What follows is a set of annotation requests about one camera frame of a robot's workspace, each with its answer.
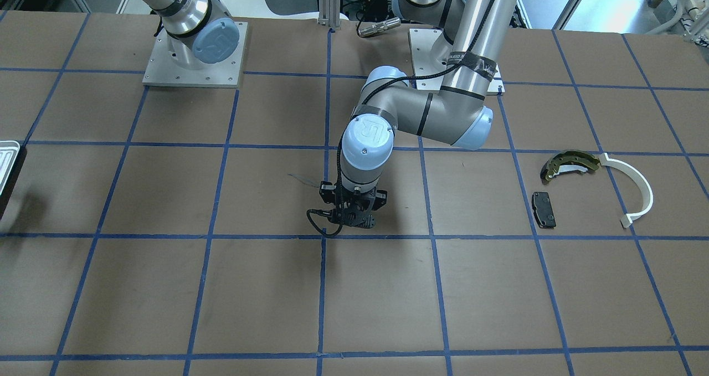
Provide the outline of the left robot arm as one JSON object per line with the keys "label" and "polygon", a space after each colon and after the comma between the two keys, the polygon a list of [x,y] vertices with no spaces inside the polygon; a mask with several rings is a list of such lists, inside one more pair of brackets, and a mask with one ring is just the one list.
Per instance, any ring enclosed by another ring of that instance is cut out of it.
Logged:
{"label": "left robot arm", "polygon": [[422,56],[430,72],[406,75],[378,66],[361,89],[337,149],[337,180],[322,181],[330,210],[310,209],[339,228],[371,229],[387,203],[377,189],[399,132],[474,151],[493,122],[484,101],[517,0],[392,0],[396,16],[433,26],[436,39]]}

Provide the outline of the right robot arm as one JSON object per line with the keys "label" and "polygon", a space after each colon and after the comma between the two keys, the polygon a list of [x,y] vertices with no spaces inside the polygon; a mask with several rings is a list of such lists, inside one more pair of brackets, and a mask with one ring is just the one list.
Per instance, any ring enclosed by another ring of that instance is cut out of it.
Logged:
{"label": "right robot arm", "polygon": [[143,0],[167,35],[187,46],[197,60],[215,64],[233,55],[240,32],[220,0]]}

